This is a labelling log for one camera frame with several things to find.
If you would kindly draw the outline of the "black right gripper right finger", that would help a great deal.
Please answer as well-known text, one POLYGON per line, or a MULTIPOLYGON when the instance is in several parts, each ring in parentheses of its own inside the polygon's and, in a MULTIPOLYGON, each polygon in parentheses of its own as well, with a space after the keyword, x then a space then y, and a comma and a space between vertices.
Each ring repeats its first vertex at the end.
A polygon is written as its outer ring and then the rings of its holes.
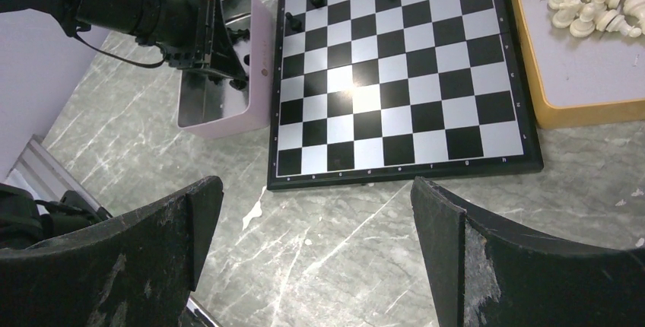
POLYGON ((418 177, 411 206, 441 326, 642 326, 644 250, 566 240, 418 177))

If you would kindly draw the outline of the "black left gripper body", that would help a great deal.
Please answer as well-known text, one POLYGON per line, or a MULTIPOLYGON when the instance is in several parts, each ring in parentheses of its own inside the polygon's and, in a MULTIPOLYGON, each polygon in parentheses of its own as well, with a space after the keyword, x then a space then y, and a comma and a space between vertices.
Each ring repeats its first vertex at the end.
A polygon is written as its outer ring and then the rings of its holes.
POLYGON ((212 66, 214 58, 215 0, 166 0, 170 38, 163 42, 164 61, 171 67, 201 75, 220 75, 212 66))

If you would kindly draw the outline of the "pink metal tin box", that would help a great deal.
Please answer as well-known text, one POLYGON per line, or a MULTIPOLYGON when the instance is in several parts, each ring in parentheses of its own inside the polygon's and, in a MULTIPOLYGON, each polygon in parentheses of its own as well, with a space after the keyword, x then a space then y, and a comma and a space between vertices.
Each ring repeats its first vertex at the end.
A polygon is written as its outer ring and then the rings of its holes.
POLYGON ((177 126, 203 138, 223 138, 262 129, 270 123, 274 71, 275 19, 261 0, 223 0, 227 27, 250 29, 247 89, 238 91, 230 79, 182 75, 177 126))

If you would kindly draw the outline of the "black chess pawn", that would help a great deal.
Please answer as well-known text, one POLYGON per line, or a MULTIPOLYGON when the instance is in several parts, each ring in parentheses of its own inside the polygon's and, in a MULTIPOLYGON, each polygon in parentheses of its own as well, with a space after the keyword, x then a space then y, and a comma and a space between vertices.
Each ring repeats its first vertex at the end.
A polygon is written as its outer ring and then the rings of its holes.
POLYGON ((303 32, 303 23, 301 20, 297 19, 290 12, 286 12, 284 17, 285 17, 285 23, 291 32, 295 32, 295 33, 303 32))

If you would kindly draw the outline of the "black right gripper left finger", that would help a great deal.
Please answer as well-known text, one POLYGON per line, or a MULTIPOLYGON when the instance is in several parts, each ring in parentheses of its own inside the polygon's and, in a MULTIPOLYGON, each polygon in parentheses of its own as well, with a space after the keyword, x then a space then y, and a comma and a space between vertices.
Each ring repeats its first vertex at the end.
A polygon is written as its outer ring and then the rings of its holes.
POLYGON ((3 326, 214 326, 191 300, 224 197, 216 176, 113 217, 1 187, 3 326))

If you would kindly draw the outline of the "white chess pieces pile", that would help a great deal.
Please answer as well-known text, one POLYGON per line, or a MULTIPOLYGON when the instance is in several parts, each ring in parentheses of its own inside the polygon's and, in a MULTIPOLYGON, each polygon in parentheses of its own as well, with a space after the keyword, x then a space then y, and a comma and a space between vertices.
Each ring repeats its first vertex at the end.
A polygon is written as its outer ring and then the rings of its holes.
POLYGON ((567 29, 575 38, 594 32, 644 36, 644 0, 548 0, 551 25, 567 29))

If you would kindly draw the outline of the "black chess pieces pile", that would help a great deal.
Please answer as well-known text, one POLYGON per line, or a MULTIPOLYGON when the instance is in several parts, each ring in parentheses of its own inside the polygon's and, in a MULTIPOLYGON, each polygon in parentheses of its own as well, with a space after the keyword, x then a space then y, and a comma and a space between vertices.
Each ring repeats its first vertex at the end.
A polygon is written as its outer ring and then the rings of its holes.
POLYGON ((218 63, 218 68, 220 70, 228 72, 235 71, 238 73, 240 70, 233 64, 232 54, 234 53, 240 67, 245 69, 245 78, 231 78, 229 85, 235 90, 243 91, 247 89, 249 83, 249 74, 246 68, 249 65, 250 57, 249 53, 243 54, 243 48, 245 47, 245 44, 250 41, 250 29, 233 29, 226 27, 226 31, 232 48, 224 54, 223 58, 218 58, 220 61, 218 63))

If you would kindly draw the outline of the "yellow tray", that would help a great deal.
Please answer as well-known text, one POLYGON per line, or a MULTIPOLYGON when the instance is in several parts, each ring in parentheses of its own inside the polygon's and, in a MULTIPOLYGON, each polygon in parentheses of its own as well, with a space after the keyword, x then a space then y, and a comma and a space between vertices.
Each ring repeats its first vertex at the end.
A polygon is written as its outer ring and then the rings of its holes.
POLYGON ((551 25, 548 0, 511 0, 535 117, 543 129, 644 118, 644 36, 575 38, 551 25))

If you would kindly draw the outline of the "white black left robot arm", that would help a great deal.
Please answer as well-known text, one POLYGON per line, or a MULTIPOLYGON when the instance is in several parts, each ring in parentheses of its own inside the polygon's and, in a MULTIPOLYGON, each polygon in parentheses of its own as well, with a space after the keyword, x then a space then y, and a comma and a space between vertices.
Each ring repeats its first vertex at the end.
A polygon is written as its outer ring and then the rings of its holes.
POLYGON ((227 28, 222 0, 1 0, 2 12, 27 9, 50 15, 80 43, 81 32, 102 27, 132 36, 140 46, 156 46, 162 59, 141 62, 141 68, 168 64, 211 81, 227 79, 237 90, 249 84, 234 49, 234 40, 249 32, 227 28))

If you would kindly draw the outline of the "black white chessboard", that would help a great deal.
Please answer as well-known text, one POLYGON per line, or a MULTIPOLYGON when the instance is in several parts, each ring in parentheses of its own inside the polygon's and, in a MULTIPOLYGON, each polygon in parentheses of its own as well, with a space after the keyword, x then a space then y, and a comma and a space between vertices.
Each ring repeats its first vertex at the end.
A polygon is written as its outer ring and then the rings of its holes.
POLYGON ((278 0, 268 188, 542 170, 512 20, 510 0, 278 0))

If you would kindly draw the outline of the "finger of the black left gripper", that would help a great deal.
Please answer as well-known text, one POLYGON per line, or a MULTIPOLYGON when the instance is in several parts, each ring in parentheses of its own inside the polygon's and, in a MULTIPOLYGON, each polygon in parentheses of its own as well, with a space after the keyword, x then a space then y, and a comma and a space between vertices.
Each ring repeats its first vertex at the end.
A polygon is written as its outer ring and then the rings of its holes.
POLYGON ((214 0, 214 69, 233 88, 247 88, 248 77, 225 24, 222 0, 214 0))

